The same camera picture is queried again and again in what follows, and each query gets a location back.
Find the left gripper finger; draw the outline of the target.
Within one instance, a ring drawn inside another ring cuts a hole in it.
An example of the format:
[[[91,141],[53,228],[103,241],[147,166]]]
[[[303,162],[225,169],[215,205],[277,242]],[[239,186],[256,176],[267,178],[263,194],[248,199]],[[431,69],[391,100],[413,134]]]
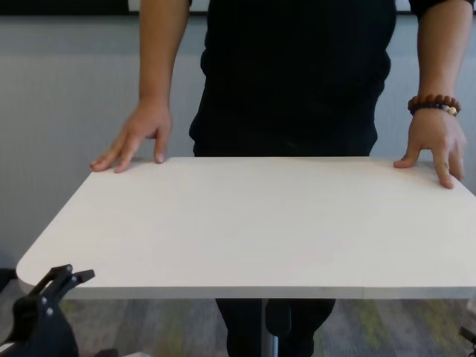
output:
[[[32,289],[33,296],[63,298],[72,289],[95,277],[92,269],[74,272],[73,266],[57,266],[51,270]]]

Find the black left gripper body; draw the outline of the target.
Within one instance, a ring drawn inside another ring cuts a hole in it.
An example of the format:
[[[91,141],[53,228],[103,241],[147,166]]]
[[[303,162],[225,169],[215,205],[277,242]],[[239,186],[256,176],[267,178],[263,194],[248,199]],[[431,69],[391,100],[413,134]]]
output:
[[[78,356],[72,328],[53,298],[24,296],[13,305],[8,356]]]

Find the person's right hand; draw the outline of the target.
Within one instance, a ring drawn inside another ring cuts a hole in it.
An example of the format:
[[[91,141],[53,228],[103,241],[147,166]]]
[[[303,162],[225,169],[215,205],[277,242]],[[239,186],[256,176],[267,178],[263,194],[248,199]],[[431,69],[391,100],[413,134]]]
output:
[[[162,164],[166,159],[171,129],[169,104],[141,99],[110,148],[91,162],[90,168],[94,172],[102,172],[114,167],[116,173],[122,173],[146,139],[155,141],[154,160],[157,164]]]

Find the person's left hand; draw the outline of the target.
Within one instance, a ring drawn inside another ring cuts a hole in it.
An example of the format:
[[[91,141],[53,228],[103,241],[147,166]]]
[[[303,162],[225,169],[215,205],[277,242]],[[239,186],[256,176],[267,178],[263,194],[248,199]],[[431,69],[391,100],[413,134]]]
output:
[[[453,180],[464,177],[465,146],[466,138],[455,116],[440,109],[420,109],[409,126],[406,152],[393,166],[410,168],[423,150],[429,150],[440,185],[452,189]]]

